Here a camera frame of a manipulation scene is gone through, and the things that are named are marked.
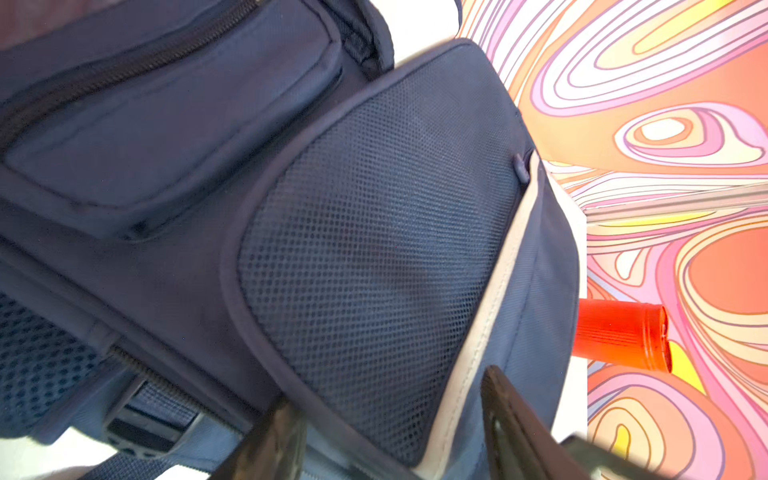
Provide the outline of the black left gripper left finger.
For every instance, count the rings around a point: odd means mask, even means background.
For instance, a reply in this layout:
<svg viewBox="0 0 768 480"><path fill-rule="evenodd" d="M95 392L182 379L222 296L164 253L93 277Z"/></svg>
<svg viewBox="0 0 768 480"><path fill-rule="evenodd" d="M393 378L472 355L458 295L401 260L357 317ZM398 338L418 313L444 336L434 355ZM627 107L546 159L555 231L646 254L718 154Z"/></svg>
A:
<svg viewBox="0 0 768 480"><path fill-rule="evenodd" d="M303 413L280 398L209 479L299 479L307 427Z"/></svg>

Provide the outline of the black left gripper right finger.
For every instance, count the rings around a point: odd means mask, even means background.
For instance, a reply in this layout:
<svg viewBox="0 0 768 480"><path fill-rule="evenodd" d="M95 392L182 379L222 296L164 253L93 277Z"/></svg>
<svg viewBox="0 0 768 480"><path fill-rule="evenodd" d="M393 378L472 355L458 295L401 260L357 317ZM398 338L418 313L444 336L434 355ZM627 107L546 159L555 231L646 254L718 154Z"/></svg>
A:
<svg viewBox="0 0 768 480"><path fill-rule="evenodd" d="M488 367L481 398L492 479L659 479L578 436L557 442L502 370Z"/></svg>

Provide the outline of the navy blue student backpack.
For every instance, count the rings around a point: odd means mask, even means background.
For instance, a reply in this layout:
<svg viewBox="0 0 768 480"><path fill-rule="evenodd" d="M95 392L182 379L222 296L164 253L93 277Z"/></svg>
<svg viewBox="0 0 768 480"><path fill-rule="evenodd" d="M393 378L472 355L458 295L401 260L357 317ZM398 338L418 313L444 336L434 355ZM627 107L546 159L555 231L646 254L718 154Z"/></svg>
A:
<svg viewBox="0 0 768 480"><path fill-rule="evenodd" d="M299 479L492 479L483 374L550 432L578 303L475 43L397 65L368 1L2 3L3 438L212 474L285 397Z"/></svg>

